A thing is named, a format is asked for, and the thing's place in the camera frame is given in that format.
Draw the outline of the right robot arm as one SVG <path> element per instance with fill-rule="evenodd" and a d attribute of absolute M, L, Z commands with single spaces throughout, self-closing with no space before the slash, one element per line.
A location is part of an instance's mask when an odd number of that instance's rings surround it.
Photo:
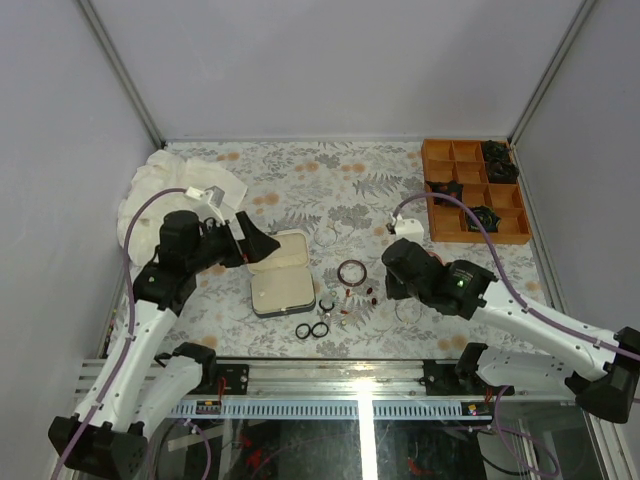
<path fill-rule="evenodd" d="M 466 260 L 442 263 L 419 244 L 400 239 L 381 257 L 390 300 L 415 298 L 444 316 L 513 334 L 537 348 L 512 354 L 469 344 L 456 366 L 467 394 L 488 386 L 570 396 L 591 415 L 629 420 L 639 383 L 639 332 L 617 332 L 580 322 L 518 294 L 506 281 Z"/>

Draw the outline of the cream navy jewelry box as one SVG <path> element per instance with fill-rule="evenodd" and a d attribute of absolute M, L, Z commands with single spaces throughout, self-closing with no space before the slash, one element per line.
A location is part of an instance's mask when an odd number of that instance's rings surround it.
<path fill-rule="evenodd" d="M 253 312 L 259 318 L 270 318 L 313 310 L 316 292 L 306 233 L 292 229 L 272 238 L 280 242 L 280 248 L 266 259 L 248 265 Z"/>

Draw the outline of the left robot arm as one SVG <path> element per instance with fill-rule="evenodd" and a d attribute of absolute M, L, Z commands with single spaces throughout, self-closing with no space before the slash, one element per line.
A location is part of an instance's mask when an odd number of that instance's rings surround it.
<path fill-rule="evenodd" d="M 132 479 L 159 424 L 191 392 L 208 394 L 220 384 L 216 352 L 185 342 L 149 387 L 147 371 L 165 335 L 194 292 L 202 271 L 257 263 L 280 247 L 245 212 L 236 218 L 243 238 L 228 222 L 207 223 L 192 211 L 167 214 L 159 243 L 136 278 L 128 279 L 129 317 L 85 398 L 69 417 L 57 416 L 48 437 L 59 455 L 54 468 L 105 479 Z"/>

